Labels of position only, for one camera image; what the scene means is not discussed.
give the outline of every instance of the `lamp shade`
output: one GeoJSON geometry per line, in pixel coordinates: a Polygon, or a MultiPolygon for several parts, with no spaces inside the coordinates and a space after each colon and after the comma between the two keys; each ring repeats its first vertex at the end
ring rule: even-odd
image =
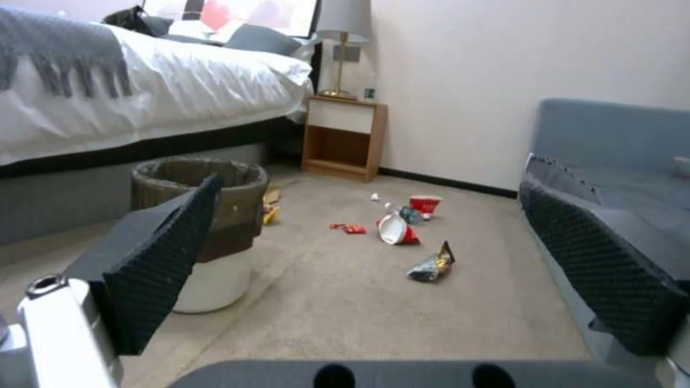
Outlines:
{"type": "Polygon", "coordinates": [[[339,41],[341,32],[349,34],[349,42],[369,41],[371,0],[322,0],[316,33],[320,37],[339,41]]]}

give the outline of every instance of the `framed picture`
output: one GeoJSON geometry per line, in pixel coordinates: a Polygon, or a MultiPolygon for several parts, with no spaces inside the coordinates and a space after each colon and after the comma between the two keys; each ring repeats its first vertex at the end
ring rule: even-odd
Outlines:
{"type": "Polygon", "coordinates": [[[146,0],[144,10],[175,20],[200,20],[218,31],[231,22],[270,27],[308,37],[317,0],[146,0]]]}

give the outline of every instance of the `table lamp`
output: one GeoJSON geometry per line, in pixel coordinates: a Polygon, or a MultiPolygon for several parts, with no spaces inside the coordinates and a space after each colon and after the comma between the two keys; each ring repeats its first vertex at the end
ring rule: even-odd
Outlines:
{"type": "Polygon", "coordinates": [[[321,3],[321,16],[316,33],[322,38],[340,42],[342,49],[338,61],[338,76],[334,89],[319,94],[342,99],[357,99],[342,90],[343,60],[345,46],[350,43],[365,43],[371,36],[371,0],[325,0],[321,3]]]}

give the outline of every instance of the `nightstand drawer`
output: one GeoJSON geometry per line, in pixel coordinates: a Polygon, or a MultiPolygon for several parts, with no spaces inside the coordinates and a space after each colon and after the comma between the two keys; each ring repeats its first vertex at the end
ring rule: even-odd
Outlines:
{"type": "Polygon", "coordinates": [[[309,102],[308,124],[326,128],[371,133],[374,107],[343,104],[338,101],[312,99],[309,102]]]}

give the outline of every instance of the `white wall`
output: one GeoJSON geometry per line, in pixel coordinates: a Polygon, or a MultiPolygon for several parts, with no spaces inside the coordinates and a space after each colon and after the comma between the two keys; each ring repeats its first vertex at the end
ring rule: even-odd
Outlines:
{"type": "Polygon", "coordinates": [[[385,167],[516,189],[544,98],[690,109],[688,0],[372,0],[372,12],[344,85],[388,104],[385,167]]]}

